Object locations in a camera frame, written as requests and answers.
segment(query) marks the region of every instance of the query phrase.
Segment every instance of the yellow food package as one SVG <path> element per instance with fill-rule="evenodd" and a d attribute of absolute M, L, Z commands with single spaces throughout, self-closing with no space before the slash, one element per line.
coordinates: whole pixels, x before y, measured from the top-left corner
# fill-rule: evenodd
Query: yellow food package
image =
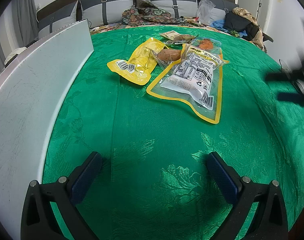
<path fill-rule="evenodd" d="M 220 54 L 212 54 L 183 44 L 181 58 L 172 62 L 146 92 L 154 97 L 177 100 L 189 105 L 203 120 L 218 123 L 222 100 L 222 66 L 228 63 Z"/>
<path fill-rule="evenodd" d="M 127 80 L 138 85 L 145 85 L 150 80 L 151 72 L 157 64 L 151 55 L 151 49 L 158 53 L 164 46 L 163 42 L 149 38 L 133 51 L 129 60 L 116 59 L 107 63 L 107 66 Z"/>

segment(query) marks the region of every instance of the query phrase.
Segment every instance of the green tablecloth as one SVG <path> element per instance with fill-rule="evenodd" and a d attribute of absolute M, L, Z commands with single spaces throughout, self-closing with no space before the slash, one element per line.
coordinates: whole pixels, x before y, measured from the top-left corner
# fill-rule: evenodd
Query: green tablecloth
<path fill-rule="evenodd" d="M 106 66 L 170 30 L 222 42 L 230 63 L 223 67 L 219 124 L 200 119 L 184 103 L 146 94 L 148 84 L 132 84 Z M 91 151 L 102 154 L 102 171 L 77 206 L 100 239 L 209 239 L 231 209 L 202 162 L 213 150 L 241 176 L 277 179 L 293 225 L 304 206 L 304 108 L 275 100 L 276 91 L 294 91 L 290 84 L 263 81 L 267 71 L 280 69 L 275 61 L 245 40 L 184 27 L 115 30 L 92 41 L 95 51 L 56 120 L 43 183 L 69 175 Z M 157 66 L 151 81 L 160 72 Z"/>

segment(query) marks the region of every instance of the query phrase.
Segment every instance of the beige blanket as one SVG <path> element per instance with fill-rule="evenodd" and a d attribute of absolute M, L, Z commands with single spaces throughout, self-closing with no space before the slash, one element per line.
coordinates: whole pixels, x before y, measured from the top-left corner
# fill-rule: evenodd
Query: beige blanket
<path fill-rule="evenodd" d="M 241 17 L 244 17 L 244 18 L 248 19 L 254 25 L 258 26 L 257 19 L 254 18 L 252 16 L 252 14 L 249 13 L 246 9 L 236 7 L 232 11 L 233 11 L 234 14 L 240 15 Z M 253 40 L 251 42 L 253 44 L 255 44 L 256 46 L 258 46 L 261 50 L 263 50 L 263 51 L 265 50 L 265 47 L 263 45 L 263 33 L 262 33 L 262 29 L 261 29 L 260 26 L 259 26 L 258 33 L 255 35 L 255 37 L 253 38 Z"/>

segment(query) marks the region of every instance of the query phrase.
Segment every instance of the barcode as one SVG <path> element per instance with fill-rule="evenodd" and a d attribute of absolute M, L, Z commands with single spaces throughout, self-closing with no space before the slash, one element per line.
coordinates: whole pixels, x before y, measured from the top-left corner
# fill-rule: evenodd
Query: barcode
<path fill-rule="evenodd" d="M 201 101 L 206 104 L 208 106 L 208 108 L 211 110 L 213 108 L 213 97 L 214 96 L 208 96 L 207 92 L 205 91 L 202 98 L 201 98 Z"/>
<path fill-rule="evenodd" d="M 133 73 L 134 72 L 134 68 L 135 68 L 134 64 L 129 64 L 128 68 L 127 68 L 127 71 L 129 71 L 130 73 Z"/>
<path fill-rule="evenodd" d="M 128 64 L 125 62 L 125 60 L 119 60 L 116 62 L 116 65 L 118 65 L 118 67 L 121 69 L 121 70 L 125 70 L 128 68 Z"/>

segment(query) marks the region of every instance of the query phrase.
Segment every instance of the metal screw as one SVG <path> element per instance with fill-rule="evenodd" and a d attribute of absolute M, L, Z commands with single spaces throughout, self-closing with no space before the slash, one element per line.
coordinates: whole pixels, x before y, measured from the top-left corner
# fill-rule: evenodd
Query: metal screw
<path fill-rule="evenodd" d="M 31 187 L 34 187 L 36 186 L 37 184 L 37 181 L 36 180 L 32 180 L 31 183 L 29 184 Z"/>
<path fill-rule="evenodd" d="M 248 176 L 242 177 L 242 180 L 243 180 L 245 183 L 249 183 L 249 182 L 251 181 L 251 179 L 250 179 Z"/>
<path fill-rule="evenodd" d="M 65 177 L 65 176 L 62 176 L 62 177 L 60 177 L 59 179 L 58 179 L 58 182 L 59 183 L 64 183 L 64 182 L 66 182 L 67 181 L 67 178 Z"/>
<path fill-rule="evenodd" d="M 279 186 L 279 182 L 275 179 L 272 181 L 272 184 L 275 185 L 276 187 Z"/>

